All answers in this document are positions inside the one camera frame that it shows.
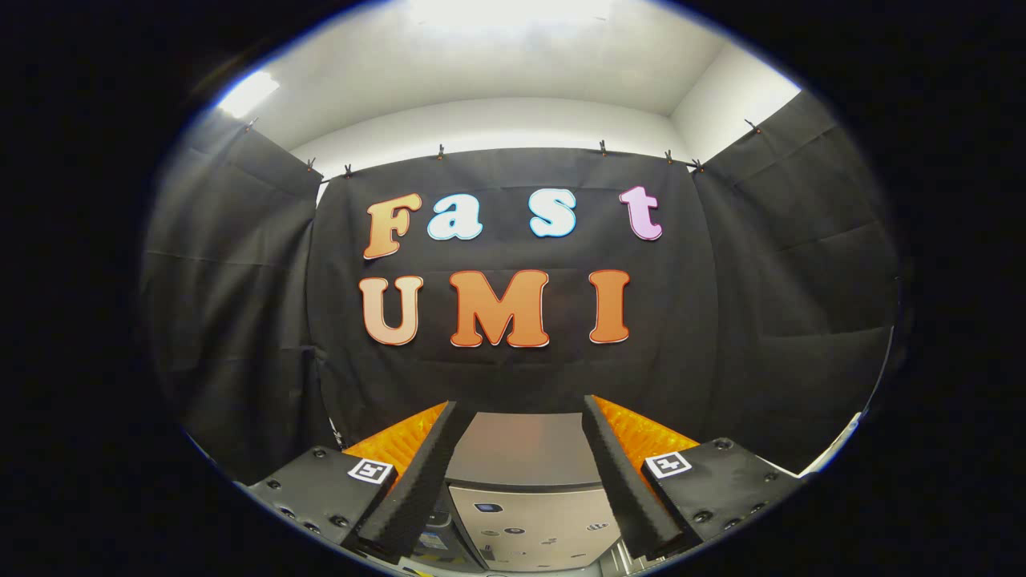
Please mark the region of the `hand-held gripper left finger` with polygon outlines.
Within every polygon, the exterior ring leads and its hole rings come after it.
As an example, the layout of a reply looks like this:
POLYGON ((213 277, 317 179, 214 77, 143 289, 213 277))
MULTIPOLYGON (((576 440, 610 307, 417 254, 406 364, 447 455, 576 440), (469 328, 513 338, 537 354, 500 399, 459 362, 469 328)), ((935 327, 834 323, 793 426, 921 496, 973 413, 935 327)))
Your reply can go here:
POLYGON ((462 437, 447 401, 347 450, 313 446, 242 489, 268 512, 349 555, 411 556, 462 437))

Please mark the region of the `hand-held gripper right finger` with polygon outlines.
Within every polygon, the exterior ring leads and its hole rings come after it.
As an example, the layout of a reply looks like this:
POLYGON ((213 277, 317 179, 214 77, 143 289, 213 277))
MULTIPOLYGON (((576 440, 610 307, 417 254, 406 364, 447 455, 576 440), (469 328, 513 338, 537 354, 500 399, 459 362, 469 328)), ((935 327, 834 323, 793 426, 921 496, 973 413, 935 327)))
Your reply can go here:
POLYGON ((582 428, 634 557, 670 559, 719 542, 806 482, 741 443, 696 443, 595 395, 583 399, 582 428))

